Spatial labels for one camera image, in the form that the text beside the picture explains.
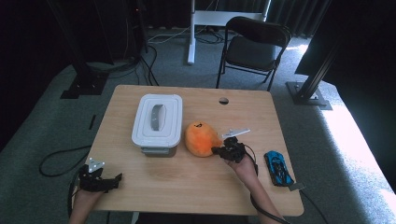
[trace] gray carpet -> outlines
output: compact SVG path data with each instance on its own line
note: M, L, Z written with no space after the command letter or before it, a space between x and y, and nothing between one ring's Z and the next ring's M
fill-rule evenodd
M214 38L209 35L200 37ZM396 223L396 197L337 89L325 82L319 85L332 110L295 105L290 97L285 83L306 80L305 76L295 75L294 70L302 57L299 47L308 43L305 39L291 40L271 89L296 179L306 184L304 192L329 223ZM151 44L158 52L152 67L156 80L162 86L214 88L221 45L197 42L195 64L187 65L188 45L189 40L185 38ZM155 58L154 50L148 49L143 57L151 64ZM101 63L91 65L101 69L109 67ZM73 67L68 66L52 80L31 115L1 152L0 223L66 223L67 190L76 169L50 178L38 172L39 163L52 152L90 145L117 85L148 84L145 79L147 70L140 63L135 69L110 74L102 95L60 99L75 75ZM255 75L240 76L240 72L230 70L222 77L220 87L264 91L267 84L262 84L261 80ZM93 125L92 116L97 117ZM52 157L43 169L58 174L71 167L88 150ZM304 213L300 217L287 217L287 220L291 223L325 223L315 206L303 195L302 199ZM183 215L167 215L163 223L182 222L184 219L180 216ZM109 223L130 223L131 217L132 213L111 212L108 218ZM106 223L106 219L107 212L95 211L88 223ZM196 218L195 222L221 223L220 219ZM231 223L226 217L223 220ZM255 217L248 220L257 222Z

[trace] chair backrest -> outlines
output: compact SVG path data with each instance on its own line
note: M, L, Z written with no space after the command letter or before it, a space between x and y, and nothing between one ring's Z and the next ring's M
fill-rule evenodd
M285 48L291 40L288 27L246 17L233 17L227 22L225 28L226 35L228 31L233 30L254 42L276 45L281 48Z

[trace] plastic box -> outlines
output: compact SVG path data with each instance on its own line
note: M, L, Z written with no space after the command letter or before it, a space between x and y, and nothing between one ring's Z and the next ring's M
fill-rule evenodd
M173 157L180 142L182 118L179 95L144 95L134 119L132 140L146 156Z

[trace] container lid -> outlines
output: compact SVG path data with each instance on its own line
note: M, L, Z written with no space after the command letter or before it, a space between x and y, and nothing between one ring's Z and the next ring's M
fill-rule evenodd
M144 95L134 119L133 142L140 147L175 147L180 142L182 115L179 95Z

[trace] wire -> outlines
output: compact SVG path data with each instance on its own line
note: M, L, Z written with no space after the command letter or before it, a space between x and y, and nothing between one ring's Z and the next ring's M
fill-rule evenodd
M197 34L195 35L195 39L198 42L201 42L201 43L204 43L204 44L220 44L220 43L224 43L224 36L219 34L218 32L215 32L215 31L212 31L212 30L207 30L206 33L198 35L198 36L203 36L203 35L214 36L216 38L215 41L210 41L210 40L203 39L201 37L197 37Z
M214 0L212 0L212 1L210 2L209 6L206 7L205 11L208 11L208 10L209 10L209 8L212 6L213 2L214 2ZM216 2L217 2L217 3L216 3L216 6L215 6L215 9L214 9L215 11L218 9L219 0L217 0ZM195 33L195 35L200 34L206 27L207 27L207 26L205 26L205 27L204 27L202 30L200 30L199 32ZM155 35L154 37L152 37L152 38L150 38L150 39L148 40L148 43L149 43L149 44L163 44L163 43L169 41L170 39L173 39L173 38L175 38L175 37L177 37L177 36L179 36L179 35L183 35L183 33L186 32L186 31L188 31L190 28L191 28L191 26L185 28L184 30L182 30L181 32L179 32L178 34L175 34L175 35ZM167 38L167 39L165 39L164 41L150 42L151 40L156 39L156 38L158 38L158 37L160 37L160 36L170 36L170 37Z
M146 67L148 68L148 82L149 82L149 84L150 84L151 86L153 86L153 84L152 84L152 82L151 82L151 77L152 77L152 78L154 79L154 81L155 81L155 84L156 84L157 86L160 86L160 84L158 83L157 79L156 79L155 76L154 76L154 73L152 72L152 66L154 65L155 61L157 60L157 55L158 55L158 53L157 53L157 50L156 50L154 47L152 47L152 46L148 46L148 47L154 50L154 59L152 60L151 65L149 65L149 64L146 62L146 60L145 60L144 58L142 58L143 63L144 63L144 64L146 65Z
M110 223L110 212L107 212L106 224Z
M79 173L79 169L74 173L73 178L70 182L69 185L69 192L67 194L67 214L69 215L69 217L71 217L72 215L72 211L73 211L73 196L78 192L76 191L76 193L73 193L74 189L75 189L75 183L78 177L78 173Z
M139 61L138 63L137 63L137 65L134 67L134 69L132 69L131 71L128 71L127 73L125 73L125 74L122 74L122 75L119 75L119 76L111 76L111 77L108 77L108 79L116 79L116 78L121 78L121 77L126 77L126 76L129 76L129 75L131 75L132 73L135 73L135 74L137 74L137 68L138 68L138 66L141 64L141 61Z
M45 172L43 171L43 165L44 165L44 163L45 163L50 157L52 157L52 156L54 156L54 155L56 155L56 154L67 153L67 152L72 152L72 151L78 151L78 150L82 150L83 148L86 148L86 147L91 147L91 146L77 147L77 148L66 149L66 150L60 150L60 151L56 151L56 152L50 153L49 155L47 155L46 157L44 157L44 159L40 162L40 165L38 166L38 172L39 172L41 175L46 176L46 177L56 177L56 176L61 176L61 175L65 175L65 174L69 173L71 170L73 170L74 168L76 168L76 167L78 166L78 164L79 164L81 161L83 161L85 158L87 158L87 156L88 156L88 154L89 154L89 151L88 151L86 154L84 154L84 156L82 156L81 159L79 159L72 167L70 167L69 169L67 169L67 170L65 170L65 171L63 171L63 172L61 172L61 173L59 173L59 174L52 175L52 174L47 174L47 173L45 173Z
M324 222L327 223L327 224L329 224L329 222L327 221L326 217L323 215L323 213L320 211L320 209L319 209L318 206L314 203L314 201L312 201L312 200L308 197L308 195L306 195L305 192L303 192L302 189L300 189L300 192L305 196L305 198L306 198L309 202L311 202L311 203L314 205L314 207L315 207L315 208L317 209L317 211L319 212L320 216L323 218Z
M224 37L223 37L222 35L217 34L217 33L213 32L213 31L208 31L208 34L209 34L209 35L213 35L214 37L216 37L216 38L217 38L216 41L209 41L209 40L205 40L205 39L203 39L203 38L197 37L197 36L198 36L199 34L201 34L206 28L207 28L207 26L204 26L200 31L198 31L198 32L196 32L196 33L194 34L194 35L195 35L195 39L196 39L198 42L206 43L206 44L219 44L219 43L222 43L222 42L224 41ZM173 39L173 38L176 38L177 36L179 36L179 37L181 37L181 38L188 38L188 37L190 37L190 36L189 36L189 35L183 35L183 33L185 33L185 32L186 32L187 30L189 30L189 29L190 29L190 26L189 26L188 28L182 30L181 32L175 34L175 35L155 35L155 36L153 36L152 38L150 38L150 39L148 40L148 42L149 42L150 44L163 44L163 43L165 43L165 42L167 42L167 41L169 41L169 40L171 40L171 39ZM169 38L166 38L166 39L163 40L163 41L156 41L156 42L151 41L151 40L153 40L153 39L156 39L156 38L159 38L159 37L162 37L162 36L169 36Z
M258 167L257 162L256 162L256 154L254 153L254 151L253 151L253 149L252 149L251 147L249 147L248 145L245 145L245 144L244 144L244 146L245 146L245 147L248 147L248 148L251 150L251 152L253 153L253 158L252 158L248 153L247 153L247 155L248 155L248 156L250 157L250 159L253 161L254 169L256 170L256 175L258 175L258 174L259 174L259 167ZM277 221L277 222L279 222L279 223L282 223L282 224L290 224L290 223L289 223L288 221L286 221L285 219L282 219L282 218L280 218L280 217L277 217L277 216L275 216L275 215L273 215L273 214L271 214L271 213L269 213L269 212L263 210L263 209L256 203L256 201L254 201L253 196L252 196L251 194L250 194L250 201L251 201L251 203L253 204L253 207L256 208L256 210L259 211L260 213L262 213L263 215L265 215L265 216L267 216L267 217L269 217L269 218L271 218L271 219L273 219L273 220L275 220L275 221Z
M139 77L139 74L137 74L137 70L134 70L134 74L136 75L136 78L137 78L137 85L140 85L140 77Z
M148 84L149 84L149 81L148 81L148 78L146 77L146 73L149 71L149 69L146 68L146 66L144 66L144 65L142 65L142 68L143 68L143 78L144 78L145 81L146 81L146 85L148 85Z
M244 146L245 146L245 147L248 147L248 148L250 149L250 151L253 153L254 163L257 163L257 162L256 162L256 153L254 153L253 149L251 149L251 147L248 146L248 145L245 145L245 144L244 144Z
M89 67L91 68L91 70L93 72L98 72L98 73L115 73L115 72L125 72L125 71L129 71L132 68L136 68L138 65L137 59L135 58L130 58L128 60L128 63L126 64L122 64L122 65L118 65L115 67L111 67L111 68L99 68L99 67L95 67L92 65L89 65Z

